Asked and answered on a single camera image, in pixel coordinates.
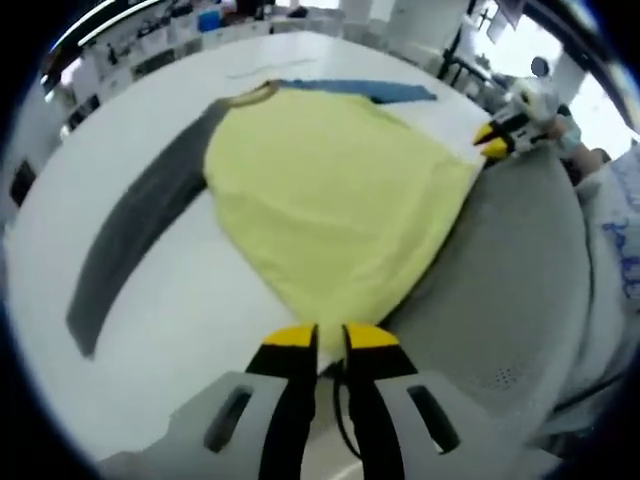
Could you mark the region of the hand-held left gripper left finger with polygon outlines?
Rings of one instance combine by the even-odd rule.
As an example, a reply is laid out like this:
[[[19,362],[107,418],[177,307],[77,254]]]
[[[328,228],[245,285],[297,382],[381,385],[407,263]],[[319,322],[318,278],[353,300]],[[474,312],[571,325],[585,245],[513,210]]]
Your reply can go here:
[[[243,371],[229,371],[171,414],[167,432],[99,464],[103,479],[298,479],[315,415],[318,329],[265,338]]]

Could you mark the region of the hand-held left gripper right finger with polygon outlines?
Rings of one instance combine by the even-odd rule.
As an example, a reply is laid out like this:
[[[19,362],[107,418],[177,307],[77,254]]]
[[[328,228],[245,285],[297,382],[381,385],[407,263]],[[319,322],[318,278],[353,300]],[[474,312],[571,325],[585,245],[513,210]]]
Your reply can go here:
[[[518,444],[444,376],[420,371],[399,340],[344,326],[349,417],[367,479],[509,479]]]

